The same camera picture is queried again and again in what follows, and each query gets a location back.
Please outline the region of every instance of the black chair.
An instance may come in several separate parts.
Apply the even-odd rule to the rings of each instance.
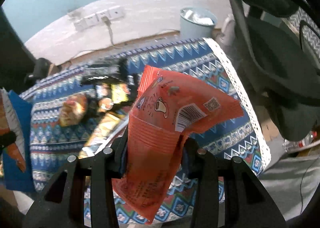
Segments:
[[[242,1],[250,6],[247,17]],[[230,0],[230,4],[235,49],[241,57],[237,73],[250,100],[267,108],[284,138],[301,140],[320,123],[319,70],[297,41],[260,17],[265,11],[287,18],[299,6],[319,26],[318,17],[304,0]]]

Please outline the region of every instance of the black cable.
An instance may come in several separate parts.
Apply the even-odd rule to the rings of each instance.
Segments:
[[[306,171],[304,172],[302,179],[301,179],[301,183],[300,183],[300,197],[301,197],[301,211],[300,214],[302,214],[303,211],[303,197],[302,197],[302,181],[304,176],[306,175],[306,173],[308,172],[309,168],[312,167],[312,165],[320,158],[320,154],[318,155],[318,157],[316,159],[313,160],[312,164],[310,166],[308,166],[308,168],[306,169]]]

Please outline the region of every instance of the plastic bottle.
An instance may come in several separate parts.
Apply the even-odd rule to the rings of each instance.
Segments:
[[[283,147],[286,153],[294,153],[307,149],[317,136],[317,132],[310,131],[308,135],[298,142],[284,140]]]

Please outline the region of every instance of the snack bag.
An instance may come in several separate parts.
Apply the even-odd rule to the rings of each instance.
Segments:
[[[239,101],[197,78],[148,65],[138,91],[129,114],[127,173],[112,182],[114,191],[150,224],[189,134],[243,116],[243,110]]]
[[[71,95],[62,105],[59,123],[66,127],[78,124],[87,112],[88,102],[85,94]]]

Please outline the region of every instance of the trash can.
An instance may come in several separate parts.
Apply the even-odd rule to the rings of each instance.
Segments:
[[[183,39],[211,37],[217,18],[209,10],[186,7],[180,10],[180,35]]]

